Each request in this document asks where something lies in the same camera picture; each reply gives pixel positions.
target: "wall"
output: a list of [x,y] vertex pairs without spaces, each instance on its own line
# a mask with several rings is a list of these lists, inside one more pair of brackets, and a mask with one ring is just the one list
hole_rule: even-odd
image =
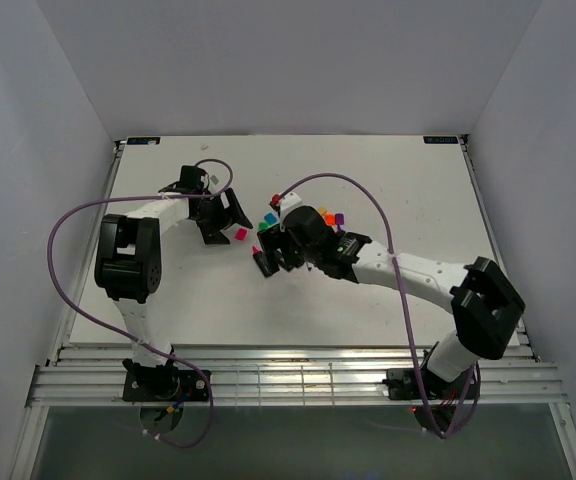
[[[0,1],[0,478],[62,308],[46,272],[49,229],[100,194],[112,146],[35,2]],[[60,237],[66,284],[90,218]]]
[[576,2],[544,2],[471,151],[531,341],[559,364],[576,424]]
[[38,0],[114,139],[470,132],[540,0]]

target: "aluminum frame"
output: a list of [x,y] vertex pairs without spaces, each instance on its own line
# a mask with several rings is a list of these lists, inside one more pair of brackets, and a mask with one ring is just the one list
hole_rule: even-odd
[[[484,208],[467,147],[460,137],[475,196],[495,254],[504,269],[499,248]],[[125,141],[119,142],[108,174],[104,195],[114,183]],[[94,239],[105,212],[100,208],[91,232],[73,298],[79,300],[95,249]],[[47,367],[37,369],[27,402],[27,411],[10,478],[30,478],[51,406],[133,406],[121,401],[123,358],[130,347],[82,347],[69,343],[74,312],[62,318],[59,334]],[[482,397],[487,404],[546,403],[568,462],[576,479],[576,430],[570,417],[567,396],[555,364],[541,363],[518,326],[520,346],[496,362],[481,362]],[[215,348],[176,346],[177,355],[201,368],[213,371],[217,406],[343,406],[410,405],[418,402],[391,402],[381,384],[385,370],[412,365],[405,348],[265,348],[263,346]]]

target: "pink block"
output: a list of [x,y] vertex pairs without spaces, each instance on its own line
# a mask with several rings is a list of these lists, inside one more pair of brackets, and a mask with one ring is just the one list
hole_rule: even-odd
[[237,233],[235,233],[235,238],[243,242],[246,239],[246,235],[248,235],[248,230],[246,230],[245,228],[240,228],[239,230],[237,230]]

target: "cable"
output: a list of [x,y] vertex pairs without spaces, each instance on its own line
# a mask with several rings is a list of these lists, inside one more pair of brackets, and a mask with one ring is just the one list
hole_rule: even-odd
[[55,290],[57,291],[57,293],[59,294],[61,299],[66,303],[66,305],[68,305],[71,309],[73,309],[79,315],[87,318],[88,320],[90,320],[94,324],[99,325],[100,327],[106,328],[112,332],[115,332],[115,333],[129,339],[131,342],[137,343],[141,347],[145,348],[146,350],[148,350],[148,351],[150,351],[156,355],[159,355],[159,356],[166,358],[168,360],[172,360],[173,362],[180,363],[180,364],[185,365],[186,367],[194,370],[199,375],[199,377],[204,381],[204,383],[206,384],[206,390],[208,391],[208,400],[210,403],[208,421],[206,422],[206,426],[204,427],[203,432],[201,432],[201,434],[194,441],[187,443],[187,444],[182,444],[182,443],[179,443],[175,440],[163,437],[163,436],[159,435],[157,432],[152,432],[150,430],[146,430],[146,432],[148,434],[152,435],[157,440],[161,440],[161,441],[166,442],[170,445],[173,445],[177,448],[192,448],[192,447],[199,445],[201,443],[201,441],[206,437],[206,435],[208,435],[208,432],[210,431],[210,428],[212,427],[212,423],[213,423],[214,416],[215,416],[215,404],[214,404],[214,399],[212,396],[212,386],[210,385],[210,379],[206,376],[206,374],[204,374],[203,371],[201,371],[197,366],[190,363],[189,361],[178,358],[175,355],[172,355],[170,353],[162,352],[161,350],[158,350],[154,347],[151,347],[150,345],[148,345],[147,343],[145,343],[143,340],[136,337],[135,335],[133,335],[133,334],[131,334],[125,330],[122,330],[121,328],[110,325],[109,323],[106,323],[103,320],[98,319],[94,315],[91,315],[90,313],[88,313],[85,310],[83,310],[82,308],[80,308],[79,305],[77,305],[75,302],[73,302],[70,299],[70,297],[68,297],[68,294],[66,293],[66,291],[63,289],[63,287],[59,283],[59,279],[57,278],[57,274],[55,272],[53,249],[54,249],[54,243],[55,243],[55,237],[57,235],[57,231],[63,225],[63,223],[66,220],[68,220],[71,216],[73,216],[75,213],[80,212],[81,210],[84,210],[84,209],[89,208],[89,207],[94,207],[97,205],[106,205],[109,203],[118,203],[118,202],[134,202],[134,201],[147,201],[147,200],[151,201],[151,200],[161,200],[162,198],[168,198],[171,200],[181,199],[181,198],[213,198],[213,197],[217,197],[217,196],[221,195],[232,184],[232,180],[233,180],[233,176],[234,176],[232,168],[230,167],[230,165],[228,165],[223,160],[218,160],[216,158],[209,158],[209,159],[201,160],[201,161],[197,162],[195,164],[195,166],[199,166],[199,165],[201,165],[203,163],[207,163],[207,162],[218,163],[218,164],[226,167],[226,169],[228,170],[228,174],[229,174],[228,181],[226,182],[224,187],[221,190],[219,190],[218,192],[213,193],[213,194],[205,194],[205,195],[203,195],[203,194],[184,194],[184,195],[170,194],[170,195],[164,195],[164,196],[162,196],[162,195],[140,195],[140,196],[134,196],[134,197],[104,198],[101,200],[93,200],[91,202],[86,202],[86,203],[83,203],[83,204],[73,208],[72,210],[66,212],[61,218],[59,218],[59,220],[57,220],[55,225],[52,227],[52,230],[50,231],[50,235],[48,237],[48,245],[46,248],[46,260],[48,262],[48,273],[50,274],[50,280],[52,281],[52,284],[55,287]]
[[[413,334],[413,330],[412,330],[412,321],[410,319],[410,309],[408,307],[408,299],[406,298],[406,290],[405,290],[405,286],[404,286],[403,277],[401,275],[401,270],[399,268],[399,262],[397,262],[397,256],[395,255],[395,249],[394,249],[394,244],[393,244],[393,240],[392,240],[392,232],[390,230],[390,222],[388,222],[388,218],[386,217],[386,214],[385,214],[383,208],[381,208],[381,205],[379,205],[379,202],[377,202],[377,199],[363,185],[361,185],[356,180],[354,180],[354,179],[352,179],[346,175],[342,175],[340,173],[317,173],[314,175],[308,175],[307,177],[302,178],[301,180],[299,180],[298,182],[294,183],[293,185],[288,187],[286,190],[284,190],[279,195],[279,198],[281,199],[281,198],[285,197],[286,194],[293,191],[295,188],[299,187],[300,185],[303,185],[306,182],[314,180],[316,178],[339,178],[341,180],[345,180],[349,183],[352,183],[355,187],[357,187],[359,190],[361,190],[366,195],[366,197],[368,197],[368,199],[372,202],[372,204],[375,206],[375,208],[379,212],[379,215],[381,216],[381,219],[384,222],[384,227],[386,229],[386,239],[388,242],[388,252],[392,255],[392,266],[395,269],[395,277],[397,279],[397,285],[399,287],[399,297],[401,298],[401,305],[402,305],[403,313],[404,313],[404,323],[406,324],[406,334],[408,336],[408,345],[410,347],[410,354],[412,356],[413,371],[415,373],[415,380],[417,381],[417,386],[419,387],[419,395],[421,396],[421,401],[423,404],[424,413],[428,417],[430,425],[432,426],[432,429],[435,432],[435,434],[439,438],[443,438],[443,439],[448,438],[453,433],[457,433],[459,430],[461,430],[470,421],[470,419],[472,418],[472,415],[475,412],[475,409],[477,408],[477,402],[479,401],[479,393],[477,393],[477,395],[476,395],[476,397],[472,403],[472,407],[470,408],[470,411],[466,415],[466,418],[464,418],[464,420],[459,422],[458,424],[455,424],[455,418],[456,418],[457,414],[459,413],[461,406],[463,405],[464,400],[466,398],[466,393],[469,390],[469,388],[464,388],[464,390],[461,392],[461,396],[459,397],[459,402],[457,402],[457,407],[455,409],[455,417],[453,417],[453,421],[450,423],[448,430],[446,432],[442,432],[441,429],[439,428],[439,425],[437,425],[437,422],[435,421],[435,417],[432,414],[431,406],[428,403],[428,395],[426,394],[426,389],[424,387],[424,380],[421,376],[421,369],[419,368],[419,358],[417,358],[417,347],[415,345],[415,339],[414,339],[414,334]],[[481,386],[481,375],[479,372],[479,365],[478,364],[475,364],[474,366],[470,367],[470,369],[468,370],[466,385],[469,386],[471,384],[471,381],[473,380],[473,375],[475,372],[475,367],[476,367],[476,371],[477,371],[477,377],[476,377],[477,392],[479,392],[480,386]]]

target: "colorful block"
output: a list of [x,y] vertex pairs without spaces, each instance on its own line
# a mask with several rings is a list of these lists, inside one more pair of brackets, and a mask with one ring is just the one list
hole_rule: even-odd
[[245,228],[240,228],[237,230],[237,233],[235,233],[235,238],[240,242],[243,242],[246,239],[246,235],[248,235],[248,230]]
[[275,215],[272,213],[266,214],[264,220],[266,220],[266,223],[268,225],[274,225],[275,223],[277,223],[277,217],[275,217]]

